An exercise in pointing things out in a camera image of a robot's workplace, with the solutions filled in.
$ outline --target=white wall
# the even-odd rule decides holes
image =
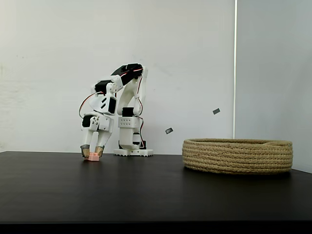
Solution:
[[[132,62],[149,68],[156,154],[232,136],[233,0],[0,0],[0,35],[2,151],[79,152],[90,85]],[[106,152],[117,141],[115,124]]]
[[[293,142],[312,173],[312,1],[239,0],[236,138]]]

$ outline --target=white mounting plate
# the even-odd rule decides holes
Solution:
[[[118,156],[143,156],[143,157],[149,157],[154,155],[153,150],[124,150],[124,149],[116,149],[114,150],[114,155]]]

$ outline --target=round basket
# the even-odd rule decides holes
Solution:
[[[293,165],[293,143],[280,140],[189,139],[182,148],[185,167],[226,174],[277,174]]]

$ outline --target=dark tabletop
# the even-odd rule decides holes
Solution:
[[[221,175],[182,156],[0,154],[0,223],[311,221],[312,175]]]

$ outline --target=small pink block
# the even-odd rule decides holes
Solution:
[[[85,157],[84,160],[99,161],[98,153],[90,152],[90,155],[88,157]]]

